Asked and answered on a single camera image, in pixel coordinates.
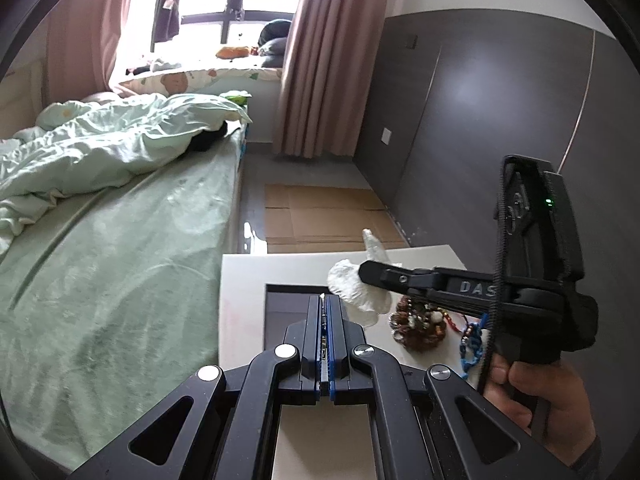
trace human hand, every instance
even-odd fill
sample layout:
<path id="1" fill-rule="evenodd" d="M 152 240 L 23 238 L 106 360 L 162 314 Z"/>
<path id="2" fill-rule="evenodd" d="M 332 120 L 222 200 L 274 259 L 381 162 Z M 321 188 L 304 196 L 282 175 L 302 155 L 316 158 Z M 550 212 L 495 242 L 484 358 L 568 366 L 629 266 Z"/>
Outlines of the human hand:
<path id="1" fill-rule="evenodd" d="M 507 381 L 524 394 L 542 397 L 551 404 L 543 444 L 564 464 L 571 466 L 596 438 L 589 397 L 582 379 L 566 362 L 530 365 L 494 354 L 484 396 L 496 408 L 530 434 L 531 410 L 508 397 Z"/>

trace pink curtain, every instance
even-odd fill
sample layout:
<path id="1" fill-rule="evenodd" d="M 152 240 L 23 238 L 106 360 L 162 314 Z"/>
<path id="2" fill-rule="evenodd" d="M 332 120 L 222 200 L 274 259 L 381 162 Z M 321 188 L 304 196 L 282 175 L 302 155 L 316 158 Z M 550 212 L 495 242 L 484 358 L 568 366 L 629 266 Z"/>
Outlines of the pink curtain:
<path id="1" fill-rule="evenodd" d="M 130 0 L 60 0 L 47 38 L 47 100 L 79 100 L 109 89 Z"/>
<path id="2" fill-rule="evenodd" d="M 353 155 L 386 0 L 300 0 L 282 77 L 275 153 Z"/>

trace brown beaded scrunchie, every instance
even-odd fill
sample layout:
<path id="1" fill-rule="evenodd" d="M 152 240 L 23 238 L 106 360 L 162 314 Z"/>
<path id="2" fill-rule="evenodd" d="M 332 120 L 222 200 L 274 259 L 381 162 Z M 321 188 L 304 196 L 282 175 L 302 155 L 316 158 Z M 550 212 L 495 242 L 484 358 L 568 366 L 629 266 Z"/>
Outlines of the brown beaded scrunchie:
<path id="1" fill-rule="evenodd" d="M 403 296 L 389 317 L 393 338 L 405 348 L 423 352 L 436 348 L 447 335 L 446 314 Z"/>

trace gray tile floor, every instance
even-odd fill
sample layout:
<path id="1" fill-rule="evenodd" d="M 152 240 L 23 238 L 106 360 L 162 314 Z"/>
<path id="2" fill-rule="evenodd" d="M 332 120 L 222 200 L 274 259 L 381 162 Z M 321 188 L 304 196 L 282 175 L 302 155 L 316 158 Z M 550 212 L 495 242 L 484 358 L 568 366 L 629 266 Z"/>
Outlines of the gray tile floor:
<path id="1" fill-rule="evenodd" d="M 244 156 L 238 252 L 266 254 L 264 235 L 264 185 L 356 187 L 369 184 L 354 163 L 344 157 L 322 156 L 308 160 L 297 157 L 252 153 Z"/>

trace table top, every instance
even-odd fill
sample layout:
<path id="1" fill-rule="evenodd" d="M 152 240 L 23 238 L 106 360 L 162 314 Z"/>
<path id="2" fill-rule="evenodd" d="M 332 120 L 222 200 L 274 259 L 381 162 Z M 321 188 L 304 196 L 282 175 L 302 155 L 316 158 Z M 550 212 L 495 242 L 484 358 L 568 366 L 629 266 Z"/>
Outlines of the table top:
<path id="1" fill-rule="evenodd" d="M 394 249 L 387 253 L 393 264 L 408 269 L 465 268 L 449 246 Z M 249 364 L 263 351 L 267 285 L 326 286 L 329 269 L 343 259 L 359 264 L 366 254 L 225 254 L 220 283 L 220 367 L 229 370 Z M 400 295 L 392 296 L 395 305 Z M 462 372 L 460 337 L 452 330 L 447 330 L 446 338 L 436 349 L 408 352 L 391 337 L 389 315 L 380 316 L 376 325 L 365 329 L 368 343 L 394 355 L 401 364 L 426 369 L 443 363 Z M 462 320 L 455 314 L 452 317 L 462 327 Z M 366 406 L 334 406 L 324 399 L 316 406 L 283 406 L 273 479 L 291 478 L 374 480 Z"/>

